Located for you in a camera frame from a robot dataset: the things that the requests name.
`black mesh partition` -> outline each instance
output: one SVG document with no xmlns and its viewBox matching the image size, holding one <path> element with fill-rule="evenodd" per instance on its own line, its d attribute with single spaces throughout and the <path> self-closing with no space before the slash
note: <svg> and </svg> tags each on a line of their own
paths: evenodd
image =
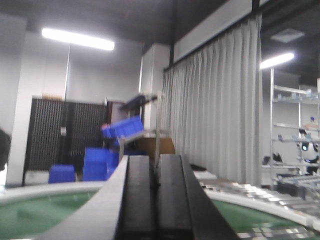
<svg viewBox="0 0 320 240">
<path fill-rule="evenodd" d="M 46 171 L 61 161 L 65 105 L 62 101 L 33 99 L 25 170 Z"/>
<path fill-rule="evenodd" d="M 25 173 L 48 171 L 53 164 L 73 164 L 82 171 L 85 147 L 102 147 L 101 125 L 108 108 L 48 99 L 33 99 L 25 155 Z"/>
<path fill-rule="evenodd" d="M 83 167 L 86 147 L 102 147 L 101 125 L 107 119 L 107 107 L 98 104 L 75 103 L 68 105 L 68 137 L 66 162 L 77 172 Z"/>
</svg>

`black perforated panel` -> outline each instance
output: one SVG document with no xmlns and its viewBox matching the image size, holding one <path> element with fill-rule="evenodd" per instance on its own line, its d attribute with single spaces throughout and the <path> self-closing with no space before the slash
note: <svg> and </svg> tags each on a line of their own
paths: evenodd
<svg viewBox="0 0 320 240">
<path fill-rule="evenodd" d="M 75 103 L 70 153 L 84 156 L 85 147 L 101 147 L 101 125 L 106 121 L 104 105 Z"/>
<path fill-rule="evenodd" d="M 35 99 L 32 133 L 29 135 L 27 170 L 47 171 L 59 162 L 64 102 Z"/>
</svg>

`ceiling vent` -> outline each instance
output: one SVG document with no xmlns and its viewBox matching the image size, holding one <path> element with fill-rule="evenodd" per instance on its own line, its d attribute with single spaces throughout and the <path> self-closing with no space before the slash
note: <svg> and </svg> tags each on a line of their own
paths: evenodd
<svg viewBox="0 0 320 240">
<path fill-rule="evenodd" d="M 292 28 L 287 28 L 271 36 L 271 39 L 287 44 L 293 40 L 301 38 L 304 35 L 305 35 L 304 32 L 301 32 Z"/>
</svg>

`metal shelving rack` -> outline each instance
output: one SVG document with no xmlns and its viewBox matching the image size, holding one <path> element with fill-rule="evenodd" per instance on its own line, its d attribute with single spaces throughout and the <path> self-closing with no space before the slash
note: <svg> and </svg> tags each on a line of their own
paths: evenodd
<svg viewBox="0 0 320 240">
<path fill-rule="evenodd" d="M 311 89 L 301 90 L 295 89 L 291 87 L 279 86 L 274 85 L 274 75 L 275 71 L 274 68 L 270 70 L 270 178 L 271 178 L 271 188 L 274 189 L 274 179 L 273 179 L 273 172 L 274 172 L 274 163 L 273 163 L 273 145 L 274 142 L 282 142 L 282 143 L 298 143 L 298 142 L 312 142 L 312 143 L 320 143 L 320 128 L 315 127 L 302 127 L 302 116 L 301 116 L 301 105 L 302 104 L 312 104 L 318 105 L 318 120 L 320 119 L 320 78 L 317 80 L 317 92 L 312 93 Z M 282 94 L 278 94 L 275 98 L 274 91 L 279 91 L 282 93 L 291 93 L 291 96 L 282 96 Z M 273 110 L 274 110 L 274 103 L 292 103 L 298 104 L 298 126 L 286 123 L 276 123 L 273 122 Z M 301 138 L 301 134 L 299 137 L 292 137 L 292 138 L 285 138 L 282 135 L 278 135 L 277 139 L 273 139 L 273 127 L 277 128 L 289 128 L 289 129 L 304 129 L 307 131 L 315 131 L 318 132 L 317 138 Z M 302 167 L 318 167 L 320 166 L 319 163 L 309 163 L 303 164 L 298 163 L 294 164 L 294 166 Z"/>
</svg>

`stacked blue crates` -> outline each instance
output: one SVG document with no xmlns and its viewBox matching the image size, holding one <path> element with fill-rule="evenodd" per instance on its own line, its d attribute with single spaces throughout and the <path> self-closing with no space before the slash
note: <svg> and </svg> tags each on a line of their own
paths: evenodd
<svg viewBox="0 0 320 240">
<path fill-rule="evenodd" d="M 49 184 L 68 183 L 76 180 L 75 167 L 67 164 L 53 165 L 49 171 Z"/>
<path fill-rule="evenodd" d="M 83 181 L 105 181 L 115 171 L 119 154 L 105 148 L 86 148 L 83 165 Z"/>
</svg>

